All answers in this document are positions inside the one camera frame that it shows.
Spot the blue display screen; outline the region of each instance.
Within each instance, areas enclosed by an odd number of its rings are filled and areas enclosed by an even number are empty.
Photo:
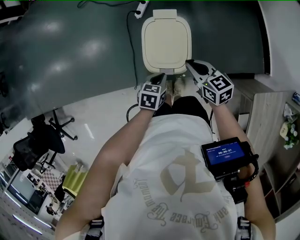
[[[231,161],[245,156],[238,142],[207,149],[207,155],[211,165]]]

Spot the shoulder strap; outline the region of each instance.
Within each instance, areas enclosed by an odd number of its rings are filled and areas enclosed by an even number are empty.
[[[245,216],[244,202],[240,202],[236,204],[235,207],[238,215],[235,240],[250,240],[251,223],[244,217]]]
[[[102,236],[102,227],[104,226],[104,220],[101,216],[99,219],[95,219],[90,222],[90,229],[85,236],[85,240],[99,240]]]

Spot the wooden cabinet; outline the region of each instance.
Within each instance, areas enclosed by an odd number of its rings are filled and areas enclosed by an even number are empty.
[[[278,222],[300,207],[300,144],[286,150],[279,135],[285,104],[297,113],[294,91],[274,92],[254,79],[233,80],[241,93],[240,113],[250,113],[247,137],[259,155],[259,177],[268,208]]]

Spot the person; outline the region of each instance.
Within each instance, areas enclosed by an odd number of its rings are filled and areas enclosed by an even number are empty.
[[[235,238],[233,198],[215,181],[201,154],[201,145],[213,142],[207,113],[197,98],[181,97],[183,88],[181,79],[174,87],[167,82],[165,103],[155,113],[141,109],[105,143],[59,220],[57,240],[84,239],[84,227],[100,216],[104,239]],[[211,108],[221,140],[249,142],[226,104]],[[250,164],[240,177],[253,171]],[[274,240],[275,222],[259,177],[246,190],[251,238]]]

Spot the black cable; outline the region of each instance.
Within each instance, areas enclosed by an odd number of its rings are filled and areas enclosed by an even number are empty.
[[[141,14],[141,12],[140,11],[129,11],[127,13],[127,18],[126,18],[127,32],[128,32],[128,36],[129,36],[129,41],[130,41],[131,49],[132,49],[132,54],[133,54],[133,67],[135,69],[135,90],[136,90],[138,83],[137,83],[136,66],[135,66],[135,50],[134,50],[133,45],[132,45],[132,40],[131,40],[129,26],[128,26],[128,17],[129,17],[130,13]]]
[[[210,129],[211,129],[211,132],[213,133],[213,134],[215,134],[213,131],[212,131],[212,115],[214,114],[214,111],[213,110],[211,110],[211,112],[210,112]]]
[[[117,6],[125,5],[125,4],[128,4],[128,3],[132,3],[132,2],[135,2],[135,1],[123,2],[123,3],[117,3],[117,4],[108,4],[106,2],[99,2],[99,1],[80,1],[77,4],[77,7],[78,8],[83,8],[88,2],[92,2],[92,3],[95,3],[95,4],[102,4],[102,5],[106,5],[106,6],[109,6],[109,7],[117,7]]]
[[[8,95],[8,85],[6,84],[4,72],[0,72],[0,94],[4,98]]]
[[[134,105],[132,105],[132,106],[127,110],[127,113],[126,113],[126,120],[127,120],[127,122],[129,122],[129,112],[130,112],[133,108],[138,107],[138,106],[139,106],[138,103],[137,103],[137,104],[134,104]]]

